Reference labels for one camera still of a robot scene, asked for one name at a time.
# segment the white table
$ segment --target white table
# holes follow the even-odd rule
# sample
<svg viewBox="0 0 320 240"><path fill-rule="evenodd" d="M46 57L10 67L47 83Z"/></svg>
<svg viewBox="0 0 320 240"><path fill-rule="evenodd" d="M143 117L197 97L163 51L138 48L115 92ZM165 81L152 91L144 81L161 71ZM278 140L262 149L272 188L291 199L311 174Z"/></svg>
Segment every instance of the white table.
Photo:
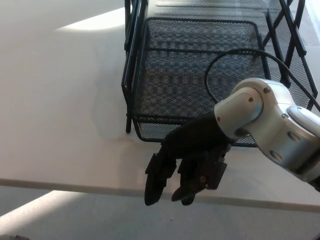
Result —
<svg viewBox="0 0 320 240"><path fill-rule="evenodd" d="M8 1L1 8L0 185L143 196L144 171L160 145L125 132L124 26L59 29L123 7L109 2L34 0L17 9ZM307 50L320 83L313 61L320 47ZM226 163L218 190L198 201L320 211L318 192L257 149L235 148ZM168 181L164 197L179 180Z"/></svg>

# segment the black mesh basket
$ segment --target black mesh basket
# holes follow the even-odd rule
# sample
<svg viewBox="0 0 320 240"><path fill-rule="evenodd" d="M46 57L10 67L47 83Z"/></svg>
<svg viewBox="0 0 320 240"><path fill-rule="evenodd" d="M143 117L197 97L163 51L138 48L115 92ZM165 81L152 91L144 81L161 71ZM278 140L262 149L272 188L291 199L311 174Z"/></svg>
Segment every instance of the black mesh basket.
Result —
<svg viewBox="0 0 320 240"><path fill-rule="evenodd" d="M149 0L145 8L141 3L135 17L122 87L128 124L132 119L143 141L161 142L174 128L214 109L204 75L210 62L227 50L265 50L285 62L308 91L317 94L306 51L284 0ZM263 56L224 56L211 68L208 84L220 101L247 78L280 81L289 87L297 105L311 108L309 98L285 71ZM255 143L248 138L235 145L254 147Z"/></svg>

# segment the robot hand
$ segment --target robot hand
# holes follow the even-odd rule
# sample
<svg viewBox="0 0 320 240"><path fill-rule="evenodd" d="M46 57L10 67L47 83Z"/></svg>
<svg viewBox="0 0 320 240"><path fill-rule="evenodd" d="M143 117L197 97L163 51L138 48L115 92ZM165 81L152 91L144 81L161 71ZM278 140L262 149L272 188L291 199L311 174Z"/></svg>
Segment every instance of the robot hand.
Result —
<svg viewBox="0 0 320 240"><path fill-rule="evenodd" d="M249 78L240 82L214 111L170 132L145 171L144 201L159 201L167 179L182 159L180 187L172 201L183 205L195 195L218 188L227 164L224 157L235 141L251 136L260 151L320 191L320 118L296 106L281 83Z"/></svg>

